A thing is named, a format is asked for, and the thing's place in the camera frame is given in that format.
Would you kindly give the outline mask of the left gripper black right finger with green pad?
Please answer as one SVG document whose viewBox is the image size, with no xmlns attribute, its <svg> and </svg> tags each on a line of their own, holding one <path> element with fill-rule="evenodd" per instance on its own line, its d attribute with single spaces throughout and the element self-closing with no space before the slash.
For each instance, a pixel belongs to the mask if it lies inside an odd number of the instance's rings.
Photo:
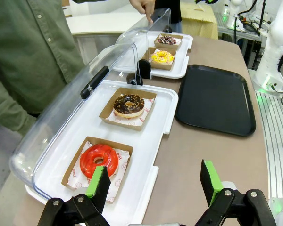
<svg viewBox="0 0 283 226">
<path fill-rule="evenodd" d="M 234 218 L 241 226 L 275 226 L 276 222 L 263 192 L 250 189 L 245 194 L 225 187 L 213 162 L 202 160 L 200 181 L 208 209 L 197 226 L 221 226 L 227 218 Z"/>
</svg>

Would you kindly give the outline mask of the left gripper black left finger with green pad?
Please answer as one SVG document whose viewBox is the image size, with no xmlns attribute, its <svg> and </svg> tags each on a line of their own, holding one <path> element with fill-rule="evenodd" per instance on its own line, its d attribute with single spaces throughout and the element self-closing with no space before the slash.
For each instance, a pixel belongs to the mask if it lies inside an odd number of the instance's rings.
<svg viewBox="0 0 283 226">
<path fill-rule="evenodd" d="M 85 194 L 78 194 L 68 201 L 51 198 L 42 212 L 39 226 L 108 226 L 103 209 L 111 181 L 105 166 L 97 166 Z"/>
</svg>

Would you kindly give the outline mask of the person's pointing hand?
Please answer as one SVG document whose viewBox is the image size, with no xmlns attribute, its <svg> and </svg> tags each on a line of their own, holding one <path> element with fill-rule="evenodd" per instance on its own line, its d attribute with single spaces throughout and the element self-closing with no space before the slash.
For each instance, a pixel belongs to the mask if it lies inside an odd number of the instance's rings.
<svg viewBox="0 0 283 226">
<path fill-rule="evenodd" d="M 154 13 L 155 0 L 129 0 L 129 2 L 140 14 L 146 16 L 148 22 L 153 23 L 151 16 Z"/>
</svg>

